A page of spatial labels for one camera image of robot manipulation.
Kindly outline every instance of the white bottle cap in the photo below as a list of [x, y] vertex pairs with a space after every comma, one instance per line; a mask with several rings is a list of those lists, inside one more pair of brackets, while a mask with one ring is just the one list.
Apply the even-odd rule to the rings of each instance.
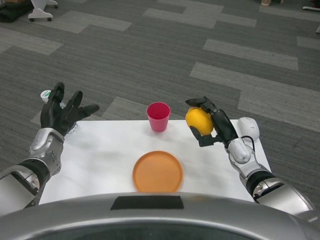
[[51, 93], [51, 90], [45, 90], [45, 91], [43, 91], [43, 92], [40, 94], [41, 99], [42, 99], [45, 103], [48, 102], [50, 93]]

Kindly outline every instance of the orange plate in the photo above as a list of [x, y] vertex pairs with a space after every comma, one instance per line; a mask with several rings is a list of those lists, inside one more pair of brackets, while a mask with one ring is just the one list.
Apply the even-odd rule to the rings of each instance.
[[139, 158], [133, 168], [133, 181], [139, 192], [176, 192], [184, 173], [178, 159], [165, 151], [151, 151]]

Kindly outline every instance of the lemon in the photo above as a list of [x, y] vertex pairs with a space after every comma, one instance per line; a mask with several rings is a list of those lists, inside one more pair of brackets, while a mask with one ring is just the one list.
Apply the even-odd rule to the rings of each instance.
[[185, 115], [188, 126], [195, 127], [201, 135], [209, 135], [214, 130], [214, 124], [209, 113], [205, 113], [201, 107], [192, 107]]

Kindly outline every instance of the plastic cup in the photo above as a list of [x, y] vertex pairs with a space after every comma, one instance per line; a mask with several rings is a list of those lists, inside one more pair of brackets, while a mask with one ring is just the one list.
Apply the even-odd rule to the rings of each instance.
[[164, 102], [154, 102], [146, 109], [150, 126], [155, 132], [163, 132], [168, 125], [170, 107]]

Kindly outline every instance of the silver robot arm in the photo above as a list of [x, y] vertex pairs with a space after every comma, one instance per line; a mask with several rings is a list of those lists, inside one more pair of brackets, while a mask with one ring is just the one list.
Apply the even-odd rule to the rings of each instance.
[[255, 150], [238, 137], [228, 116], [207, 97], [189, 99], [191, 107], [202, 108], [211, 115], [216, 137], [201, 135], [193, 126], [190, 129], [198, 140], [200, 147], [222, 142], [229, 155], [232, 167], [239, 172], [240, 180], [256, 203], [265, 205], [291, 215], [313, 222], [320, 228], [320, 214], [315, 206], [300, 191], [275, 177], [256, 159]]
[[30, 156], [0, 172], [0, 217], [36, 205], [35, 197], [46, 182], [61, 169], [64, 136], [99, 106], [80, 107], [83, 93], [77, 91], [66, 107], [60, 107], [65, 86], [59, 82], [41, 111], [41, 127], [30, 147]]
[[306, 196], [258, 163], [255, 151], [242, 138], [232, 140], [226, 151], [255, 202], [296, 216], [315, 209]]
[[35, 197], [61, 169], [65, 138], [53, 128], [38, 131], [30, 156], [0, 173], [0, 216], [34, 206]]

